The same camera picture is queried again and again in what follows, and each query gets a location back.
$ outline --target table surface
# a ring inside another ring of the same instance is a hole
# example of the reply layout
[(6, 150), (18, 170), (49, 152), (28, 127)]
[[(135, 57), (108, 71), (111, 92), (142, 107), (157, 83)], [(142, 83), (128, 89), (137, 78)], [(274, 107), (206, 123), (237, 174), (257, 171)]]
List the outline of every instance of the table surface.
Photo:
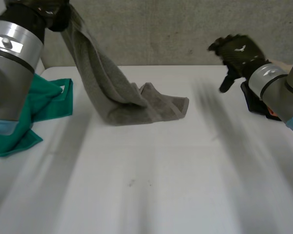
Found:
[(76, 67), (74, 114), (35, 123), (44, 141), (0, 158), (0, 234), (293, 234), (293, 133), (251, 114), (223, 66), (121, 67), (190, 99), (184, 119), (108, 126)]

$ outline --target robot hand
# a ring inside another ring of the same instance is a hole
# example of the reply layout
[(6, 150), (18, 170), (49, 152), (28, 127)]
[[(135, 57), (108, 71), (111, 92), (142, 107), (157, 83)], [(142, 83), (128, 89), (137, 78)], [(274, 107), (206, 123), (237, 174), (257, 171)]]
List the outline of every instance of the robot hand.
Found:
[(281, 120), (293, 130), (293, 68), (288, 74), (266, 60), (263, 52), (247, 36), (219, 38), (209, 50), (215, 51), (228, 66), (228, 75), (220, 87), (222, 93), (232, 86), (234, 80), (245, 77), (241, 89), (249, 110)]
[(209, 51), (214, 51), (228, 67), (228, 75), (219, 89), (222, 93), (227, 92), (236, 79), (245, 77), (248, 80), (257, 68), (270, 63), (248, 36), (219, 38), (209, 47)]
[(64, 31), (69, 24), (69, 0), (5, 0), (6, 7), (19, 4), (37, 12), (53, 32)]
[(281, 121), (272, 115), (265, 103), (249, 88), (248, 80), (253, 72), (262, 65), (270, 63), (252, 39), (248, 36), (229, 35), (226, 38), (217, 39), (209, 50), (214, 51), (228, 67), (228, 74), (220, 86), (220, 92), (227, 92), (236, 79), (245, 77), (247, 80), (242, 83), (241, 89), (249, 111), (264, 115), (268, 119)]
[(45, 29), (63, 31), (69, 0), (5, 0), (0, 15), (0, 135), (18, 124), (44, 44)]

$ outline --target cloth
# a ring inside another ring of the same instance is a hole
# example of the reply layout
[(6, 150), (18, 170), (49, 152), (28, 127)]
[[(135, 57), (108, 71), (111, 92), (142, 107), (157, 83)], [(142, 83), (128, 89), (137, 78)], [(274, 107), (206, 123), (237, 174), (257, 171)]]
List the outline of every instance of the cloth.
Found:
[(42, 141), (31, 130), (34, 122), (59, 118), (73, 113), (73, 82), (60, 79), (48, 82), (34, 75), (20, 120), (10, 136), (0, 135), (0, 156), (27, 150)]
[(140, 89), (136, 84), (130, 84), (99, 48), (73, 6), (71, 10), (71, 21), (62, 32), (62, 37), (93, 106), (105, 122), (132, 125), (185, 117), (188, 98), (162, 95), (151, 83), (146, 83)]

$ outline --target black glove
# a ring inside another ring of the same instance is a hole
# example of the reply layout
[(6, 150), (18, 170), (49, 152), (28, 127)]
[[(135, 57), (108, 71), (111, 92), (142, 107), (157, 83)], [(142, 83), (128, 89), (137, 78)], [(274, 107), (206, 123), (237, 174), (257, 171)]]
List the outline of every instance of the black glove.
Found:
[(219, 88), (222, 93), (228, 91), (236, 79), (245, 77), (248, 80), (259, 67), (270, 63), (248, 36), (219, 38), (210, 45), (209, 51), (214, 51), (228, 67), (228, 74)]
[(221, 93), (227, 92), (236, 79), (245, 77), (246, 81), (241, 84), (241, 89), (249, 111), (264, 115), (268, 119), (281, 121), (269, 113), (265, 103), (249, 87), (248, 80), (251, 75), (259, 67), (270, 63), (252, 39), (248, 36), (229, 35), (226, 38), (217, 39), (210, 45), (209, 51), (214, 51), (228, 68), (228, 74), (219, 88)]
[(46, 27), (54, 32), (64, 31), (69, 24), (71, 9), (69, 0), (5, 0), (7, 7), (20, 4), (36, 11)]

